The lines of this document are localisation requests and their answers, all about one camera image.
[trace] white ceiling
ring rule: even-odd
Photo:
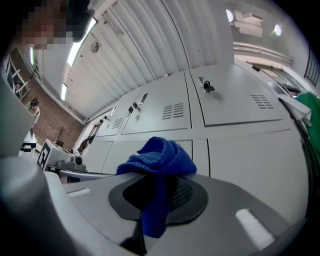
[[[102,15],[96,16],[98,23],[73,67],[66,69],[65,102],[82,119],[165,74],[234,62],[232,32],[222,0],[105,2],[114,3],[106,7],[102,1],[92,2]],[[97,53],[90,50],[93,42],[100,45]],[[43,51],[43,75],[57,93],[70,46]]]

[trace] white panel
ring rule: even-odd
[[[132,112],[122,134],[188,129],[191,126],[183,72],[147,84],[141,97],[146,93],[144,103]]]
[[[176,141],[192,158],[192,141]],[[119,165],[128,161],[131,155],[138,155],[137,151],[142,149],[146,141],[115,141],[106,158],[102,169],[104,174],[116,174]]]
[[[308,170],[293,132],[209,139],[211,177],[240,186],[290,225],[304,218]]]
[[[99,129],[97,136],[110,136],[118,133],[122,123],[129,113],[129,107],[134,103],[141,90],[142,88],[137,88],[121,97],[121,99],[114,105],[117,108],[112,116],[109,116],[108,120],[104,119],[103,127]]]
[[[209,66],[190,71],[206,126],[281,120],[274,97],[236,65]],[[204,92],[199,77],[215,91]]]
[[[196,173],[209,177],[209,152],[207,139],[192,141],[192,160],[196,166]]]
[[[111,145],[111,141],[103,141],[100,137],[93,140],[88,153],[83,156],[88,172],[101,173]]]

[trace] window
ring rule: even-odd
[[[307,90],[296,79],[294,79],[291,75],[289,75],[282,69],[260,64],[253,65],[274,80],[274,83],[268,84],[278,94],[286,94],[295,98],[299,93],[307,92]]]
[[[317,60],[316,55],[309,47],[309,58],[308,58],[308,64],[306,66],[304,77],[308,78],[310,82],[314,84],[314,86],[317,86],[319,76],[320,76],[319,62]]]

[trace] gray plastic surface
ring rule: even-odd
[[[138,175],[128,173],[99,180],[65,184],[64,188],[68,193],[82,189],[90,190],[88,194],[71,198],[73,204],[93,227],[119,244],[133,235],[136,222],[120,218],[110,206],[108,195],[112,188]]]
[[[67,192],[88,188],[90,193],[71,199],[81,215],[101,234],[120,243],[133,234],[135,222],[121,219],[108,202],[114,186],[139,174],[64,185]],[[277,238],[289,224],[272,208],[234,184],[198,174],[186,175],[201,184],[209,195],[208,205],[193,222],[167,227],[147,255],[251,255],[258,249],[235,217],[241,209],[252,214]]]
[[[204,212],[193,222],[167,227],[148,255],[251,255],[258,250],[235,217],[240,209],[250,209],[275,237],[289,225],[270,207],[240,187],[203,175],[187,178],[201,184],[209,194]]]
[[[78,255],[133,255],[126,249],[108,240],[95,229],[87,219],[85,219],[82,212],[75,207],[70,197],[67,195],[58,175],[53,172],[45,172],[45,177],[55,210],[64,228],[77,244]]]

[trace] blue microfiber cloth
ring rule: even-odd
[[[165,232],[166,216],[170,212],[164,176],[195,173],[197,167],[180,145],[161,137],[150,138],[137,153],[140,155],[131,155],[126,163],[118,166],[116,175],[141,170],[156,174],[154,197],[143,210],[141,223],[144,235],[159,238]]]

